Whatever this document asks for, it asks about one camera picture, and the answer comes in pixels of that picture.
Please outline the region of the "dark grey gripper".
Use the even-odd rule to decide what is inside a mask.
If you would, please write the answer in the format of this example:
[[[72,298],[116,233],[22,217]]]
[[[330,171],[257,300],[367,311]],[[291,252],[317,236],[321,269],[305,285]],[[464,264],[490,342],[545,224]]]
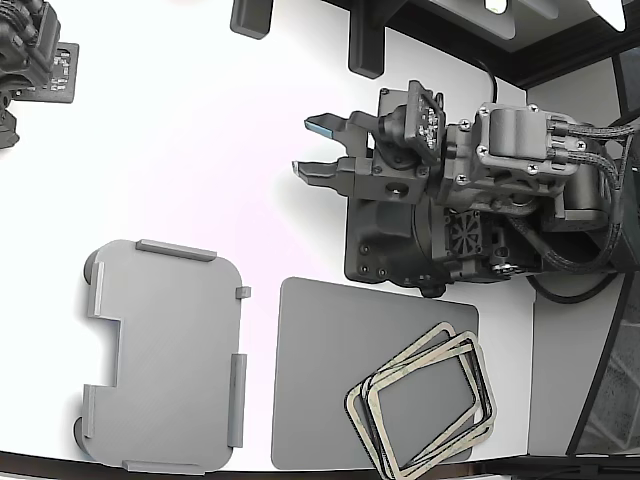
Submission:
[[[343,145],[348,156],[333,163],[293,161],[294,174],[309,186],[329,188],[344,197],[353,197],[356,180],[372,173],[381,185],[385,201],[418,204],[423,197],[438,190],[443,163],[428,166],[420,159],[403,159],[399,155],[373,150],[368,152],[368,135],[378,131],[378,118],[354,111],[348,118],[325,113],[308,117],[305,128]]]

